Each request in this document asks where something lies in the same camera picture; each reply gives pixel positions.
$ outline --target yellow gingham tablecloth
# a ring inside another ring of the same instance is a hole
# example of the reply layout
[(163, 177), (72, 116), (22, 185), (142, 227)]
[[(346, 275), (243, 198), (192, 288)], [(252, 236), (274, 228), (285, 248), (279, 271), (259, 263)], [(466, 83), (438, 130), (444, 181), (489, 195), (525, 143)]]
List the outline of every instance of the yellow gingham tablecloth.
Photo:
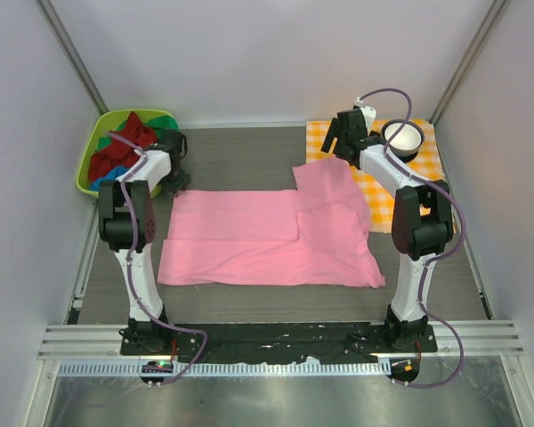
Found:
[[(388, 120), (376, 120), (372, 126), (372, 130), (379, 132), (387, 122)], [(423, 129), (425, 141), (417, 157), (409, 162), (408, 166), (432, 181), (443, 179), (444, 175), (441, 168), (441, 160), (439, 159), (439, 151), (437, 151), (433, 125), (422, 119), (412, 120), (412, 122)], [(306, 163), (332, 156), (331, 154), (320, 151), (329, 126), (329, 121), (307, 122)], [(391, 232), (393, 198), (367, 173), (363, 173), (353, 167), (352, 176), (366, 197), (370, 211), (372, 212), (372, 225), (370, 230), (382, 233)]]

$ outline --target white enclosure wall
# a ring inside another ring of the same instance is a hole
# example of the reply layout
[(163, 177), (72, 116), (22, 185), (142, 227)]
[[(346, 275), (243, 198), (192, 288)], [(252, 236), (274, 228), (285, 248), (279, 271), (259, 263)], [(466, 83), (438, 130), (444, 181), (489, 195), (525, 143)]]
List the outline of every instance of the white enclosure wall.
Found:
[(534, 370), (534, 1), (511, 2), (437, 137), (492, 309)]
[(73, 177), (96, 116), (36, 5), (0, 1), (0, 427), (20, 425), (45, 325), (68, 308), (93, 207)]
[(185, 126), (327, 118), (384, 86), (428, 118), (490, 0), (53, 4), (109, 109), (168, 109)]

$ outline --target pink cloth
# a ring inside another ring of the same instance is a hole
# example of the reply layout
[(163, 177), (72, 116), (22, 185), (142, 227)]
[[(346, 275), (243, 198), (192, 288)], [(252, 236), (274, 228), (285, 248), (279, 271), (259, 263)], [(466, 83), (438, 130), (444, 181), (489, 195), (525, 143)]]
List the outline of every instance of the pink cloth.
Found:
[(158, 282), (383, 286), (368, 204), (348, 165), (330, 157), (293, 173), (297, 190), (181, 193)]

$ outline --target basket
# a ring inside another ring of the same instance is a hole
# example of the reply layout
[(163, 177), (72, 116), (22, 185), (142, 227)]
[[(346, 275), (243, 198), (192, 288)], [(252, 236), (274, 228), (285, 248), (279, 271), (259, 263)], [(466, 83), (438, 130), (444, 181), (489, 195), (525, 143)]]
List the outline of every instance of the basket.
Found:
[[(87, 141), (87, 145), (85, 146), (83, 155), (81, 156), (81, 162), (77, 169), (75, 184), (77, 185), (79, 191), (82, 191), (85, 194), (88, 194), (95, 198), (99, 198), (98, 191), (92, 191), (89, 189), (90, 182), (88, 172), (91, 156), (97, 150), (99, 138), (103, 136), (105, 132), (114, 131), (115, 129), (117, 129), (121, 123), (127, 120), (129, 114), (131, 114), (132, 111), (134, 111), (138, 115), (138, 117), (143, 123), (146, 123), (152, 118), (156, 117), (172, 117), (169, 112), (163, 111), (161, 109), (115, 109), (99, 117), (99, 120), (97, 120), (97, 123), (95, 123), (95, 126), (91, 131), (91, 134), (89, 135), (89, 140)], [(155, 189), (152, 190), (152, 192), (150, 193), (150, 196), (153, 198), (156, 197), (160, 193), (160, 190), (162, 189), (159, 186), (155, 187)]]

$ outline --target bowl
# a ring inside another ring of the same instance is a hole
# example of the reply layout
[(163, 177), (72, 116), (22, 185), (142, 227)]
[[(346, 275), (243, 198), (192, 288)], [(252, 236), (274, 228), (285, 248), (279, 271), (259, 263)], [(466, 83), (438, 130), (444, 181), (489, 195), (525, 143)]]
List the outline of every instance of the bowl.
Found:
[[(387, 141), (396, 132), (403, 120), (390, 120), (382, 126), (382, 138)], [(390, 142), (390, 150), (400, 160), (408, 162), (417, 156), (417, 152), (423, 145), (425, 140), (424, 131), (413, 122), (407, 122), (401, 129), (401, 132), (395, 135), (392, 142)]]

